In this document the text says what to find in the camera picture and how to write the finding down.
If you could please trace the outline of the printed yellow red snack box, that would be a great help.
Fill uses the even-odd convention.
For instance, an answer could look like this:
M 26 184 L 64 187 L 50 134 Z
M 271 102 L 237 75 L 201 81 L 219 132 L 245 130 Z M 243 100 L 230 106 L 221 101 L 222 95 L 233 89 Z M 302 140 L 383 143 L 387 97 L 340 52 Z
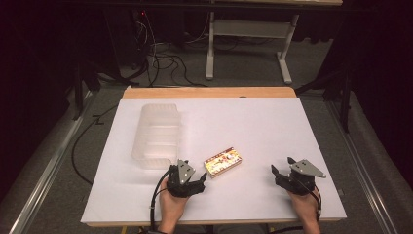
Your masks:
M 239 152 L 234 147 L 230 147 L 206 159 L 204 166 L 208 175 L 215 178 L 238 166 L 242 161 Z

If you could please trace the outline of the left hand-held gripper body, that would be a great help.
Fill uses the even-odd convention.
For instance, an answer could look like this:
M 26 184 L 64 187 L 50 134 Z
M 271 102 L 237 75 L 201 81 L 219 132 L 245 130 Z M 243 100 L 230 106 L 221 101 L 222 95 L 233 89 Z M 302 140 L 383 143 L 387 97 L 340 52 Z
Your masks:
M 197 180 L 191 181 L 195 169 L 189 164 L 178 160 L 176 165 L 169 167 L 167 190 L 174 197 L 189 198 L 205 190 L 204 185 L 198 184 Z

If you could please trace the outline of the metal floor rail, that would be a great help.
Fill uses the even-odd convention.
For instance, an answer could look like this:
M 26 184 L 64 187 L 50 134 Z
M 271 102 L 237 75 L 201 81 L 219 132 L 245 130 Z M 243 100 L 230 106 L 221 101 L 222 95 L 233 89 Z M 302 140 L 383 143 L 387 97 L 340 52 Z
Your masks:
M 357 179 L 362 187 L 363 193 L 366 196 L 369 206 L 380 225 L 383 234 L 399 234 L 385 206 L 381 194 L 374 185 L 367 169 L 365 168 L 361 160 L 361 157 L 350 134 L 345 131 L 343 124 L 340 122 L 340 114 L 336 105 L 331 101 L 327 101 L 325 105 L 346 144 L 352 165 L 356 171 Z
M 3 207 L 8 208 L 11 227 L 6 234 L 26 234 L 36 216 L 64 160 L 69 143 L 76 135 L 84 119 L 84 112 L 90 107 L 96 92 L 87 91 L 81 98 L 84 104 L 76 117 L 76 108 L 70 107 L 57 121 L 33 156 L 23 167 Z

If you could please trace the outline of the person's left hand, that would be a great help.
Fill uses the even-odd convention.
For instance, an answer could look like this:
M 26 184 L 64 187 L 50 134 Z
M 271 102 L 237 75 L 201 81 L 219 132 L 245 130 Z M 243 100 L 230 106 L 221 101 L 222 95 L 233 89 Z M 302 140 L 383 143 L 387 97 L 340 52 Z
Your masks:
M 160 205 L 161 205 L 161 229 L 174 227 L 184 214 L 185 206 L 189 198 L 172 196 L 167 190 L 168 180 L 165 178 L 161 183 Z

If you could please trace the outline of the black device with red light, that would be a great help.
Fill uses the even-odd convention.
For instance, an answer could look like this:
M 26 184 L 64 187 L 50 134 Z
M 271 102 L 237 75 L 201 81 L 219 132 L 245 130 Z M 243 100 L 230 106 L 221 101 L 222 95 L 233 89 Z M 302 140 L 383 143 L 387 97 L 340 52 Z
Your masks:
M 136 45 L 136 66 L 140 67 L 146 58 L 146 42 L 147 42 L 147 28 L 141 18 L 141 12 L 138 10 L 131 10 L 131 18 L 133 21 L 133 38 Z

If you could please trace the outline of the white metal desk frame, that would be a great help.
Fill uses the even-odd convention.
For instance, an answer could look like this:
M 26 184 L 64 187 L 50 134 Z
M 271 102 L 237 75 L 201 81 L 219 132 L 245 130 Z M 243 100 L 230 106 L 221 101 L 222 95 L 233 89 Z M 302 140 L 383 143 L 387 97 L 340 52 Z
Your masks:
M 214 77 L 214 37 L 235 36 L 266 39 L 283 39 L 283 48 L 276 53 L 277 61 L 286 85 L 292 83 L 286 56 L 294 35 L 298 15 L 293 15 L 287 22 L 269 22 L 237 19 L 216 19 L 214 12 L 209 14 L 208 50 L 206 54 L 206 79 Z

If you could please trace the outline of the black stand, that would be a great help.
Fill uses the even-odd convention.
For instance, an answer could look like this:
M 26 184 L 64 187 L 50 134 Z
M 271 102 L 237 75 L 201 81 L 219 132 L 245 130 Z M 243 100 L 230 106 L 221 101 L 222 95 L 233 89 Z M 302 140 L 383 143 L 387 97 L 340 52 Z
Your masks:
M 352 69 L 348 65 L 341 65 L 339 68 L 321 75 L 319 78 L 294 90 L 296 95 L 301 95 L 309 90 L 324 88 L 323 99 L 327 101 L 340 100 L 339 123 L 347 133 L 349 131 L 348 119 L 351 94 Z
M 84 85 L 92 92 L 98 92 L 100 90 L 100 73 L 109 77 L 110 80 L 119 82 L 124 85 L 138 86 L 138 82 L 134 82 L 133 79 L 141 75 L 146 70 L 146 66 L 143 66 L 135 73 L 128 77 L 123 77 L 121 74 L 111 72 L 109 69 L 104 68 L 92 61 L 86 59 L 80 59 L 74 68 L 74 96 L 75 96 L 75 115 L 74 120 L 78 120 L 83 112 L 86 110 L 86 96 L 84 95 Z

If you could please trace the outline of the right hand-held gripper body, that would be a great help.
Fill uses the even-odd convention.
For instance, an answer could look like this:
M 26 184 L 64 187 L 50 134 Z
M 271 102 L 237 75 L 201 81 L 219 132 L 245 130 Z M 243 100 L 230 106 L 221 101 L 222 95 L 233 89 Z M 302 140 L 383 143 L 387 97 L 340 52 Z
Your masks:
M 306 195 L 316 187 L 316 177 L 326 178 L 326 174 L 307 159 L 290 165 L 290 173 L 275 177 L 275 184 L 297 195 Z

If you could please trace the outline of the translucent plastic bin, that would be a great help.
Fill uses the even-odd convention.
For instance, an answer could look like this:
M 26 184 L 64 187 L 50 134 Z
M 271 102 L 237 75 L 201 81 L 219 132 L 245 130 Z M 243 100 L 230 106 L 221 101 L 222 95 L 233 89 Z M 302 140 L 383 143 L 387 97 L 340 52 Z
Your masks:
M 144 170 L 163 170 L 175 164 L 181 133 L 181 115 L 173 103 L 142 106 L 131 151 Z

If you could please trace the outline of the person's right hand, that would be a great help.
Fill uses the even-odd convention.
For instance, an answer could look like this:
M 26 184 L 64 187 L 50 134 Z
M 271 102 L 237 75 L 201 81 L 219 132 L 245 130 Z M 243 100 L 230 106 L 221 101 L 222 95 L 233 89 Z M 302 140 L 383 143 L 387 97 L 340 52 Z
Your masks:
M 292 201 L 292 207 L 299 220 L 303 224 L 317 224 L 318 223 L 318 194 L 306 194 L 297 195 L 292 192 L 288 192 L 288 195 Z

